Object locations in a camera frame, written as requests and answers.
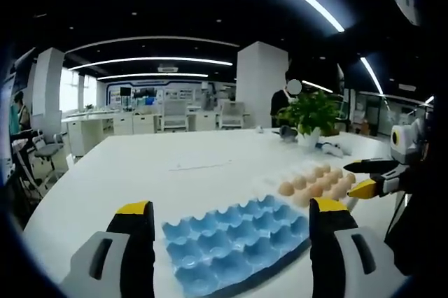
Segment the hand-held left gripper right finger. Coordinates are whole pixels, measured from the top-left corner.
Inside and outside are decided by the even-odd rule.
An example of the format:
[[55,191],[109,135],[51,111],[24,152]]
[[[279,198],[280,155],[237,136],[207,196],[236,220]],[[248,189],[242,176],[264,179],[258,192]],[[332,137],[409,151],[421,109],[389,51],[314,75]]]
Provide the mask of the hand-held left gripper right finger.
[[309,239],[313,297],[394,297],[407,281],[393,251],[340,201],[310,200]]

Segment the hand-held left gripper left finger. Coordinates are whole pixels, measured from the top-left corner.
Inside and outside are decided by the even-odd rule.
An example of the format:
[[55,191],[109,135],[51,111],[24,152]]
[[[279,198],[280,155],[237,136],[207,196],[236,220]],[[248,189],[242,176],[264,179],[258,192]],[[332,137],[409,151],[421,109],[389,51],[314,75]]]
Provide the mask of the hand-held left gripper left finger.
[[151,201],[119,208],[71,257],[60,283],[67,297],[154,297],[154,208]]

